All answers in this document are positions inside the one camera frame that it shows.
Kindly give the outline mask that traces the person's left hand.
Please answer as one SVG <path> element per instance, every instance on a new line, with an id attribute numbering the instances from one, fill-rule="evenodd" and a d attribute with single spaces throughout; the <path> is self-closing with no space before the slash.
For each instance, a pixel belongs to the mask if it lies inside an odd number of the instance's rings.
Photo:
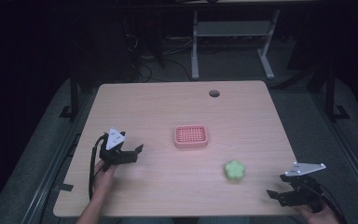
<path id="1" fill-rule="evenodd" d="M 103 170 L 103 166 L 104 161 L 98 161 L 94 166 L 96 169 L 93 182 L 95 194 L 106 194 L 113 186 L 117 165 L 110 166 L 106 171 Z"/>

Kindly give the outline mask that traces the black tape strip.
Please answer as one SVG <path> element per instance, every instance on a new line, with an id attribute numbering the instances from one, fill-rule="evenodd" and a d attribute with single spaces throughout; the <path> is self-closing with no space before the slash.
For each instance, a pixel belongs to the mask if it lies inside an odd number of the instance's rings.
<path id="1" fill-rule="evenodd" d="M 55 191 L 55 192 L 60 192 L 61 190 L 72 191 L 73 187 L 74 187 L 73 185 L 69 185 L 69 184 L 57 184 L 53 188 L 53 191 Z"/>

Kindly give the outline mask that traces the person's right hand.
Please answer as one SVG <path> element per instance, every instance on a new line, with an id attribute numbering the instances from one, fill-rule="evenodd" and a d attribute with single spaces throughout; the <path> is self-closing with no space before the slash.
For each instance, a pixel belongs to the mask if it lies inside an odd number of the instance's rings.
<path id="1" fill-rule="evenodd" d="M 293 209 L 305 218 L 308 224 L 339 224 L 336 215 L 325 203 L 322 208 L 322 211 L 312 213 L 306 205 L 293 206 Z"/>

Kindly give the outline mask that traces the white metal table frame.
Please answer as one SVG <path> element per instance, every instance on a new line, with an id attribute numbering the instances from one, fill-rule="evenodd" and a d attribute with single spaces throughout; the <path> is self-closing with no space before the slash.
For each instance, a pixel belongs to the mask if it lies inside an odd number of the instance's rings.
<path id="1" fill-rule="evenodd" d="M 268 50 L 271 39 L 280 16 L 280 10 L 273 11 L 269 21 L 199 21 L 198 12 L 193 13 L 192 51 L 191 51 L 191 78 L 200 78 L 198 39 L 200 37 L 237 37 L 237 36 L 264 36 L 262 48 L 257 55 L 264 69 L 267 79 L 275 78 L 269 64 Z"/>

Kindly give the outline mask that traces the black metal stand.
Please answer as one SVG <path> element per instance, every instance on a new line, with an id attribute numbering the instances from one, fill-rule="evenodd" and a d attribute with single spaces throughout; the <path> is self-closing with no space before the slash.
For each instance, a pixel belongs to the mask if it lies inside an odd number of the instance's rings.
<path id="1" fill-rule="evenodd" d="M 327 117 L 336 122 L 338 119 L 348 119 L 350 116 L 342 105 L 335 105 L 336 76 L 333 68 L 326 65 L 325 68 L 325 100 L 324 112 Z"/>
<path id="2" fill-rule="evenodd" d="M 67 118 L 70 121 L 74 121 L 79 105 L 78 105 L 78 74 L 77 74 L 77 68 L 73 66 L 72 72 L 70 74 L 70 104 L 65 106 L 62 109 L 62 112 L 60 114 L 61 118 Z"/>

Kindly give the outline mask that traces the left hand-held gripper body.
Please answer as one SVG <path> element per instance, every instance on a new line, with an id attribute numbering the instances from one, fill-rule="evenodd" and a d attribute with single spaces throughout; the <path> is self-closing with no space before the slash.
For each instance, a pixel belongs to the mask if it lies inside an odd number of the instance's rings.
<path id="1" fill-rule="evenodd" d="M 121 150 L 125 141 L 125 133 L 111 128 L 109 133 L 103 138 L 103 144 L 100 149 L 100 159 L 104 161 L 103 170 L 106 171 L 111 165 L 119 165 L 120 155 L 130 155 Z"/>

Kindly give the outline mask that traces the pink soap dish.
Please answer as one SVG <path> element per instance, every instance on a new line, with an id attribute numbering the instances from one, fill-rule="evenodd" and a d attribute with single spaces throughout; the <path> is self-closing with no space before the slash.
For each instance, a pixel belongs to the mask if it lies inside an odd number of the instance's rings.
<path id="1" fill-rule="evenodd" d="M 206 147 L 208 141 L 204 125 L 180 125 L 174 129 L 174 145 L 179 149 Z"/>

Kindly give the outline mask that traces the green flower-shaped soap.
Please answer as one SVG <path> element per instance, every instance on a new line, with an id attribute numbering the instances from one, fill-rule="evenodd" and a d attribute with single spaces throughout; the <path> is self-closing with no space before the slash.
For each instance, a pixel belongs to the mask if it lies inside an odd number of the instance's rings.
<path id="1" fill-rule="evenodd" d="M 244 177 L 245 166 L 239 161 L 230 161 L 224 167 L 225 176 L 228 180 L 242 180 Z"/>

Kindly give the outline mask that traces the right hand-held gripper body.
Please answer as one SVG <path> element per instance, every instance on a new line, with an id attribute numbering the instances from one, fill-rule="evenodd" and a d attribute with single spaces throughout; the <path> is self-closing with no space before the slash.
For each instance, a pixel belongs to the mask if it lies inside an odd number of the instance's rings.
<path id="1" fill-rule="evenodd" d="M 323 210 L 321 185 L 310 174 L 322 171 L 326 166 L 323 163 L 303 163 L 295 161 L 293 166 L 284 172 L 284 175 L 293 176 L 296 182 L 290 193 L 290 206 L 306 205 L 312 213 Z"/>

